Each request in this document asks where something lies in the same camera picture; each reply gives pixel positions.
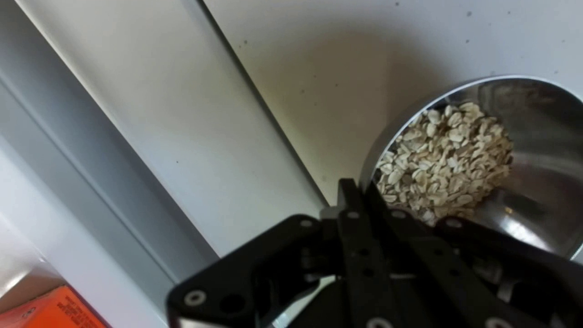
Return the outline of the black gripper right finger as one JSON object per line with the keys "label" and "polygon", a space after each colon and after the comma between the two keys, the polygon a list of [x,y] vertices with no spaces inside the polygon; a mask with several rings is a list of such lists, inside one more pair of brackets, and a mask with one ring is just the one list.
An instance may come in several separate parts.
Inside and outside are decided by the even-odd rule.
{"label": "black gripper right finger", "polygon": [[402,209],[388,209],[377,187],[364,191],[378,222],[380,244],[395,269],[409,267],[422,282],[422,300],[451,326],[541,328],[541,320],[500,300],[460,256],[460,247],[415,224]]}

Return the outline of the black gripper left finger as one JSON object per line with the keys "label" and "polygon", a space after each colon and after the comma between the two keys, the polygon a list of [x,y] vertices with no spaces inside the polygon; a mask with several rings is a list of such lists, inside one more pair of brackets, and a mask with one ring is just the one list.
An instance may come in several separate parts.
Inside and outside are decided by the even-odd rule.
{"label": "black gripper left finger", "polygon": [[393,271],[375,236],[364,191],[353,178],[338,180],[342,280],[353,328],[406,328],[397,286],[411,273]]}

